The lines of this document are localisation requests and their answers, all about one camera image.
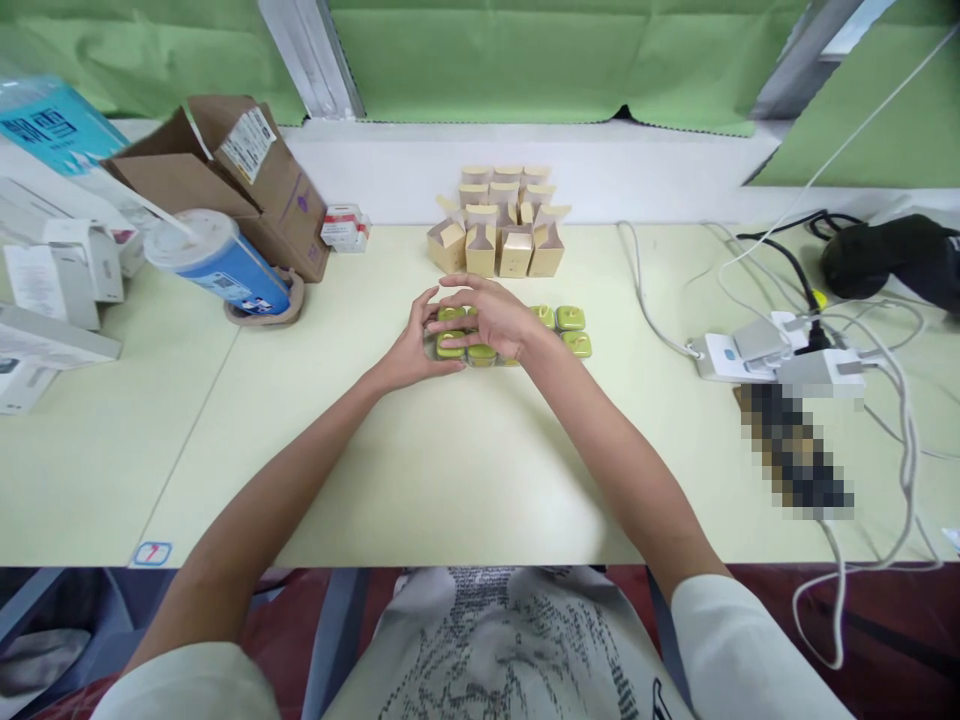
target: finger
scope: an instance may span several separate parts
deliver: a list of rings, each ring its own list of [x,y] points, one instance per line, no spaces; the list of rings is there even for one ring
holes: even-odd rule
[[[443,348],[470,347],[471,345],[483,345],[480,333],[471,333],[464,335],[462,338],[447,338],[440,341],[440,347]]]
[[[427,332],[443,332],[444,330],[476,330],[480,327],[476,315],[467,315],[453,320],[439,320],[427,325]]]
[[[434,295],[440,290],[437,286],[432,288],[427,288],[422,293],[420,297],[413,301],[413,304],[410,306],[410,324],[411,325],[420,325],[423,323],[423,309],[427,306],[427,303],[430,301]]]
[[[497,283],[493,280],[487,280],[485,277],[474,275],[473,273],[457,273],[456,275],[447,275],[440,278],[440,284],[444,287],[460,287],[466,285],[474,290],[483,290]]]
[[[422,324],[426,325],[430,320],[437,319],[437,313],[440,312],[440,303],[430,303],[423,309]]]
[[[480,295],[476,290],[460,290],[450,297],[440,299],[441,307],[463,307],[464,305],[476,305],[476,299]]]
[[[453,373],[460,372],[465,367],[466,365],[459,360],[431,360],[430,374],[434,377],[453,375]]]

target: gray t-shirt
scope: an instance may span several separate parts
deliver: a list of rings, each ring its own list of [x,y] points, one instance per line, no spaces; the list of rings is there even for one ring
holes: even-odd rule
[[[760,602],[730,578],[683,582],[671,608],[694,715],[629,601],[590,568],[404,575],[325,718],[849,718]],[[93,720],[276,720],[236,645],[155,658]]]

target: table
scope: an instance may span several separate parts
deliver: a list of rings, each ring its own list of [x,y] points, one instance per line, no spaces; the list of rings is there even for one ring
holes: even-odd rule
[[[120,360],[0,417],[0,566],[128,564],[238,329],[200,288],[141,270],[103,313]]]
[[[419,227],[375,228],[365,255],[333,255],[310,288],[301,320],[286,329],[245,328],[183,448],[142,535],[169,543],[179,566],[243,484],[328,407],[389,347],[410,301],[436,282]],[[524,302],[584,308],[591,373],[650,439],[677,476],[726,562],[830,561],[820,528],[775,507],[759,456],[741,428],[732,386],[699,378],[662,344],[635,296],[632,241],[613,227],[568,227],[556,278],[505,280]],[[808,267],[816,238],[778,239]],[[699,226],[641,231],[651,312],[672,337],[730,332],[753,316],[724,297],[715,269],[730,257]],[[756,255],[789,277],[775,253]],[[737,265],[730,285],[758,308],[786,309],[770,282]],[[960,335],[943,313],[901,353],[913,383],[925,447],[958,453],[960,392],[952,359]],[[880,311],[870,323],[886,340],[909,322]],[[896,424],[895,397],[871,375],[867,399]],[[903,522],[900,445],[850,401],[808,402],[856,496],[839,523],[848,560],[889,548]],[[960,527],[960,481],[948,461],[923,458],[919,497],[938,532]],[[903,559],[921,559],[912,537]],[[129,553],[132,547],[125,548]],[[573,446],[519,368],[468,369],[387,397],[351,442],[318,500],[278,558],[282,566],[628,563],[640,558],[610,520]]]

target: person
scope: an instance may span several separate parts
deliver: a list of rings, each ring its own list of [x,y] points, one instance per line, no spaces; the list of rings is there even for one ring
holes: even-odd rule
[[[418,297],[387,354],[217,517],[94,719],[280,717],[266,679],[236,644],[250,596],[377,402],[463,369],[426,356],[424,329],[476,330],[444,344],[486,343],[526,370],[670,603],[693,707],[601,573],[421,568],[397,582],[324,717],[851,717],[733,579],[656,450],[559,337],[491,280],[452,275],[440,284],[460,289],[439,305],[430,303],[435,287]],[[478,314],[438,322],[440,306]]]

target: small label sticker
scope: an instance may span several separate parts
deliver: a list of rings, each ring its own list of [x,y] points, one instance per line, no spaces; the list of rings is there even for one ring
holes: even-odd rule
[[[133,564],[142,567],[159,567],[170,558],[172,550],[173,545],[170,543],[143,543],[133,556]]]
[[[227,302],[240,302],[251,295],[250,288],[220,271],[190,279],[205,290],[219,295]]]
[[[248,110],[237,120],[221,147],[244,179],[253,185],[276,139],[273,128],[257,107]]]

